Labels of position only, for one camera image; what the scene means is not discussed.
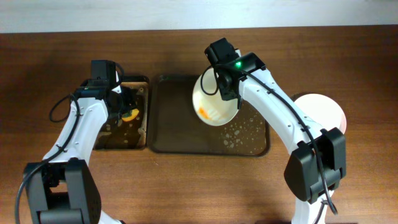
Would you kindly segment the white plate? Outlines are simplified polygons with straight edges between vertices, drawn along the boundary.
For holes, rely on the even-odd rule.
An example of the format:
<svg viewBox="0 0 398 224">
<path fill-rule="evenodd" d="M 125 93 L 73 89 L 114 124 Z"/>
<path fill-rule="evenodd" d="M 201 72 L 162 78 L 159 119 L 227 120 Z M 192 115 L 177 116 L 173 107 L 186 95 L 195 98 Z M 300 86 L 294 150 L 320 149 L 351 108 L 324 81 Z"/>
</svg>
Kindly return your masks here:
<svg viewBox="0 0 398 224">
<path fill-rule="evenodd" d="M 197 116 L 210 126 L 222 126 L 230 122 L 238 113 L 238 100 L 224 101 L 221 98 L 213 69 L 209 68 L 195 82 L 192 93 L 193 108 Z"/>
<path fill-rule="evenodd" d="M 333 99 L 317 93 L 308 93 L 298 97 L 294 103 L 325 129 L 338 128 L 343 134 L 346 132 L 345 113 Z"/>
</svg>

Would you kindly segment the yellow green scrub sponge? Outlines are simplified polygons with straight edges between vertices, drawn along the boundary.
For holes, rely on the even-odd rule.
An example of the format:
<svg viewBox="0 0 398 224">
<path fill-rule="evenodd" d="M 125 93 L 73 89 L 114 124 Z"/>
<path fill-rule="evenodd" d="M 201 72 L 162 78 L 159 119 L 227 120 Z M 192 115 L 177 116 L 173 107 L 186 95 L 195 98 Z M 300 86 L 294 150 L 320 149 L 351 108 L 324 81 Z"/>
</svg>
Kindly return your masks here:
<svg viewBox="0 0 398 224">
<path fill-rule="evenodd" d="M 137 117 L 138 114 L 139 114 L 139 110 L 138 110 L 138 109 L 133 109 L 133 110 L 131 110 L 131 111 L 128 111 L 127 113 L 124 113 L 124 114 L 121 116 L 121 119 L 122 119 L 124 122 L 130 122 L 130 121 L 132 121 L 133 119 L 135 119 L 135 118 Z"/>
</svg>

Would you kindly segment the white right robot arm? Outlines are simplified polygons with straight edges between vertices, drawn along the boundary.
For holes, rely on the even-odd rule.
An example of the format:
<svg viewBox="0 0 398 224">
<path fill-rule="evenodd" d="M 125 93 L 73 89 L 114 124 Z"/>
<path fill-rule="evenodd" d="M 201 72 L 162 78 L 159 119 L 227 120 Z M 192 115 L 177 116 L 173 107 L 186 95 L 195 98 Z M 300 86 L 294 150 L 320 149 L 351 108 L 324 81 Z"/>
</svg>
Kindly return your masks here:
<svg viewBox="0 0 398 224">
<path fill-rule="evenodd" d="M 253 52 L 241 55 L 225 38 L 204 51 L 210 66 L 205 69 L 215 84 L 213 93 L 205 90 L 202 73 L 200 91 L 217 96 L 205 116 L 211 125 L 228 123 L 221 118 L 221 105 L 231 102 L 229 111 L 237 114 L 243 101 L 253 106 L 278 134 L 289 153 L 284 179 L 295 196 L 292 223 L 324 223 L 326 211 L 337 215 L 331 196 L 346 176 L 346 138 L 337 127 L 330 129 L 303 112 L 276 83 L 265 63 Z"/>
</svg>

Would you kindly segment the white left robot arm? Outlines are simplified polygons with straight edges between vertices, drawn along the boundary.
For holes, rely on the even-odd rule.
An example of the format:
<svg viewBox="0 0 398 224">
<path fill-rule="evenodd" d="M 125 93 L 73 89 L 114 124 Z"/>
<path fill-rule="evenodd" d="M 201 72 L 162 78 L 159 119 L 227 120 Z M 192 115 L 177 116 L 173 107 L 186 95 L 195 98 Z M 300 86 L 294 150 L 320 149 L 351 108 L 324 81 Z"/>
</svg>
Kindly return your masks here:
<svg viewBox="0 0 398 224">
<path fill-rule="evenodd" d="M 96 139 L 110 119 L 132 116 L 134 92 L 122 86 L 124 70 L 111 60 L 91 62 L 91 77 L 63 97 L 69 104 L 55 144 L 40 162 L 28 163 L 16 196 L 14 218 L 27 195 L 33 223 L 119 223 L 102 209 L 88 164 Z"/>
</svg>

